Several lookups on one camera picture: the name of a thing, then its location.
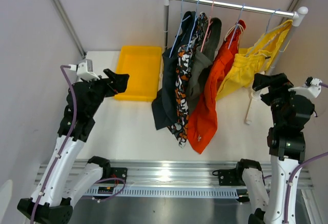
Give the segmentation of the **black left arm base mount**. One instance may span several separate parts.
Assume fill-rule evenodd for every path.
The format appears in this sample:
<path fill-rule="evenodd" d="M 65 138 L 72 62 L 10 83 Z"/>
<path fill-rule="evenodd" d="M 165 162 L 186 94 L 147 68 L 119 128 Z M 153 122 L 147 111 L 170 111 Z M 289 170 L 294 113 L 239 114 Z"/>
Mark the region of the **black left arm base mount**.
<path fill-rule="evenodd" d="M 128 168 L 124 167 L 112 167 L 110 171 L 110 176 L 112 178 L 121 178 L 124 181 L 127 181 Z"/>

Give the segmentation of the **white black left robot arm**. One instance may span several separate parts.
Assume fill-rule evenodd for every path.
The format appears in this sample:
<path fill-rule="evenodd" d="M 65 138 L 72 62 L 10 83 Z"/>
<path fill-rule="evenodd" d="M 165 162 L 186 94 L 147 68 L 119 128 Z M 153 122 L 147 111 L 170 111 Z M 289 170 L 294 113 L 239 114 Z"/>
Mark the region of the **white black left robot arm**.
<path fill-rule="evenodd" d="M 57 132 L 56 145 L 47 168 L 29 198 L 19 200 L 17 209 L 30 223 L 68 223 L 77 202 L 92 185 L 112 182 L 126 186 L 126 177 L 113 175 L 108 159 L 92 156 L 83 171 L 69 184 L 67 178 L 77 155 L 95 125 L 94 115 L 107 97 L 124 93 L 130 76 L 104 69 L 105 78 L 95 76 L 71 83 L 67 105 Z"/>

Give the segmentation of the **orange camouflage shorts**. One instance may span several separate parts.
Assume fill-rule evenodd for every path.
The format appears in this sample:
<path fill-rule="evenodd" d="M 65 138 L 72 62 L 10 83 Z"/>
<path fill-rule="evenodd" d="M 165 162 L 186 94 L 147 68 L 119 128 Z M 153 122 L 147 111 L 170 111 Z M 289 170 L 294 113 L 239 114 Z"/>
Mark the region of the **orange camouflage shorts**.
<path fill-rule="evenodd" d="M 191 78 L 191 70 L 193 67 L 192 57 L 195 54 L 196 48 L 200 45 L 200 41 L 204 38 L 204 26 L 208 24 L 208 17 L 204 12 L 198 15 L 196 21 L 194 34 L 192 37 L 192 44 L 187 52 L 187 46 L 182 45 L 178 49 L 178 64 L 176 68 L 177 79 L 175 82 L 175 98 L 176 98 L 176 112 L 177 122 L 169 126 L 170 132 L 175 136 L 178 145 L 184 148 L 188 138 L 188 121 L 189 121 L 189 107 L 187 103 L 186 90 L 189 80 Z"/>

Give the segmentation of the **yellow shorts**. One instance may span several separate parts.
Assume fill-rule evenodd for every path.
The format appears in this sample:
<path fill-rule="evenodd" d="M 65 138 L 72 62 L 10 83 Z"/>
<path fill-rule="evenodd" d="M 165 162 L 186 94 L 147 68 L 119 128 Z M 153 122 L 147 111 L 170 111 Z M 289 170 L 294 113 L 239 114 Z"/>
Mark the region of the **yellow shorts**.
<path fill-rule="evenodd" d="M 218 89 L 216 100 L 222 99 L 242 87 L 249 87 L 256 73 L 268 70 L 291 26 L 292 21 L 287 20 L 263 34 L 254 46 L 248 49 L 240 48 L 235 54 L 230 71 Z"/>

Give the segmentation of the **dark navy shorts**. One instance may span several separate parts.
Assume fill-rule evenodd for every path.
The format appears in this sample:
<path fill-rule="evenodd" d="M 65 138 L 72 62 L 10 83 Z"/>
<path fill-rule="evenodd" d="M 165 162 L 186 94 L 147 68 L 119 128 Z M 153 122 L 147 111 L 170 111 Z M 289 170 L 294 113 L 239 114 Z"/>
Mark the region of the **dark navy shorts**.
<path fill-rule="evenodd" d="M 184 14 L 183 18 L 185 21 L 182 23 L 181 32 L 173 50 L 172 57 L 169 57 L 171 47 L 162 54 L 162 88 L 157 92 L 157 97 L 151 104 L 156 130 L 171 126 L 177 122 L 175 82 L 177 79 L 176 68 L 178 64 L 178 49 L 180 46 L 188 43 L 194 17 L 194 11 L 187 11 Z"/>

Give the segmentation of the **olive grey shorts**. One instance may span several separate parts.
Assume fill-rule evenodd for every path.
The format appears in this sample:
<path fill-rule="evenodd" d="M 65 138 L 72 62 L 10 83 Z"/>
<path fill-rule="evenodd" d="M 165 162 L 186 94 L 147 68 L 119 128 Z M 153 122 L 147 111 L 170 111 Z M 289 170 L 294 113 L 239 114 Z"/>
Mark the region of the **olive grey shorts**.
<path fill-rule="evenodd" d="M 200 95 L 204 90 L 210 68 L 214 62 L 215 51 L 218 47 L 221 36 L 222 22 L 219 18 L 211 19 L 210 27 L 206 36 L 206 41 L 196 48 L 193 56 L 193 67 L 191 70 L 191 78 L 186 90 L 187 103 L 190 112 L 194 110 L 200 99 Z"/>

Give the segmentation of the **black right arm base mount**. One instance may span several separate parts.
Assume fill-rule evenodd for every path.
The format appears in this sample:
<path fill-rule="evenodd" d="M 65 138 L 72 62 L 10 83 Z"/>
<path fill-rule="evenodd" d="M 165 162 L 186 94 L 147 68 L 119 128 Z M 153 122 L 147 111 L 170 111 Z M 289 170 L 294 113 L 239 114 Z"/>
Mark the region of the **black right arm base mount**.
<path fill-rule="evenodd" d="M 220 186 L 245 186 L 242 176 L 237 169 L 220 169 L 212 172 Z"/>

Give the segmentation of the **yellow plastic tray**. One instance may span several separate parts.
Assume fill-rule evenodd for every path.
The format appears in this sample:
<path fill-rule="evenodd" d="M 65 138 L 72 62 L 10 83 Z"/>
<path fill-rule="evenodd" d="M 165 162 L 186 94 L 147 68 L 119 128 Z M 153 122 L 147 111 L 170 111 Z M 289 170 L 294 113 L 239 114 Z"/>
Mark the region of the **yellow plastic tray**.
<path fill-rule="evenodd" d="M 157 95 L 162 48 L 155 46 L 123 46 L 116 73 L 128 74 L 124 93 L 115 96 L 120 101 L 152 102 Z"/>

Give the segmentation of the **pink wire hanger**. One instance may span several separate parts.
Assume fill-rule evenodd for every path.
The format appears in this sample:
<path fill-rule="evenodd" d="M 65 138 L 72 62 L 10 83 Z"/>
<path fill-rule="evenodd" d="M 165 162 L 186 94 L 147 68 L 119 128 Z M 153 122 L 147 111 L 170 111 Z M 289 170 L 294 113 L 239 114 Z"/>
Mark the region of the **pink wire hanger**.
<path fill-rule="evenodd" d="M 205 32 L 205 35 L 204 35 L 204 38 L 203 38 L 203 41 L 202 41 L 200 52 L 203 51 L 204 44 L 205 44 L 205 42 L 207 41 L 207 38 L 208 38 L 209 28 L 210 28 L 210 25 L 211 25 L 211 20 L 212 20 L 212 15 L 213 15 L 214 2 L 215 2 L 215 0 L 212 1 L 210 16 L 208 18 L 208 26 L 207 26 L 207 29 L 206 29 L 206 32 Z"/>

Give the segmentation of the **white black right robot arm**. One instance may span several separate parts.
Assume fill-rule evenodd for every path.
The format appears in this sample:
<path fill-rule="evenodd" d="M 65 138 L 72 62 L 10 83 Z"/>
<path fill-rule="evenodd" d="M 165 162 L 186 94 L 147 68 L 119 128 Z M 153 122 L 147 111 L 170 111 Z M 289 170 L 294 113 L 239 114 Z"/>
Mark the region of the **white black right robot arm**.
<path fill-rule="evenodd" d="M 320 84 L 309 77 L 303 86 L 294 87 L 284 73 L 254 75 L 253 90 L 268 89 L 260 98 L 270 106 L 273 118 L 267 136 L 272 169 L 269 191 L 259 162 L 242 159 L 234 172 L 235 181 L 248 190 L 253 210 L 249 223 L 296 222 L 297 185 L 305 159 L 302 130 L 315 111 L 312 100 L 319 96 Z"/>

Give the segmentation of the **white metal clothes rack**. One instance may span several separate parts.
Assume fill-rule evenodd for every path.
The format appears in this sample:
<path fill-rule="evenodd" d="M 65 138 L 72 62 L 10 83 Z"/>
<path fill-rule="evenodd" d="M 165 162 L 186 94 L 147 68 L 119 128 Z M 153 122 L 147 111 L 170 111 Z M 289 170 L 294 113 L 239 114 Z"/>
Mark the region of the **white metal clothes rack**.
<path fill-rule="evenodd" d="M 170 1 L 183 1 L 188 3 L 195 3 L 195 4 L 201 4 L 201 5 L 208 5 L 208 6 L 215 6 L 215 7 L 222 7 L 222 8 L 228 8 L 228 9 L 235 9 L 235 10 L 241 10 L 246 12 L 254 12 L 254 13 L 260 13 L 260 14 L 270 14 L 275 16 L 280 16 L 284 18 L 292 19 L 292 28 L 289 30 L 285 40 L 283 41 L 281 47 L 278 50 L 277 56 L 274 58 L 273 63 L 269 67 L 269 69 L 265 72 L 267 75 L 272 74 L 274 68 L 276 67 L 280 57 L 282 56 L 282 53 L 288 46 L 289 41 L 291 40 L 292 35 L 296 31 L 297 27 L 300 26 L 301 22 L 303 21 L 304 17 L 308 13 L 307 7 L 300 7 L 297 11 L 294 12 L 288 12 L 288 11 L 278 11 L 278 10 L 272 10 L 272 9 L 265 9 L 265 8 L 259 8 L 259 7 L 252 7 L 252 6 L 245 6 L 240 4 L 234 4 L 234 3 L 228 3 L 228 2 L 213 2 L 211 0 L 164 0 L 164 49 L 166 50 L 168 48 L 168 31 L 169 31 L 169 6 Z"/>

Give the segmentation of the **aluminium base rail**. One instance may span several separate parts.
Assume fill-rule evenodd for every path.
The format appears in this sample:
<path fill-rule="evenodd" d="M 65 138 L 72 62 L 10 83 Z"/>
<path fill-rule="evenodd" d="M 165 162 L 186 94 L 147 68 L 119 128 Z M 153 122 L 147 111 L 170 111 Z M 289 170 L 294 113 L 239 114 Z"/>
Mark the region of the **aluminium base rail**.
<path fill-rule="evenodd" d="M 86 159 L 77 159 L 69 173 L 67 183 L 85 167 Z M 219 180 L 212 172 L 232 169 L 236 161 L 130 161 L 111 160 L 113 168 L 127 168 L 127 185 L 132 187 L 216 188 Z M 299 189 L 313 189 L 308 169 L 302 169 Z"/>

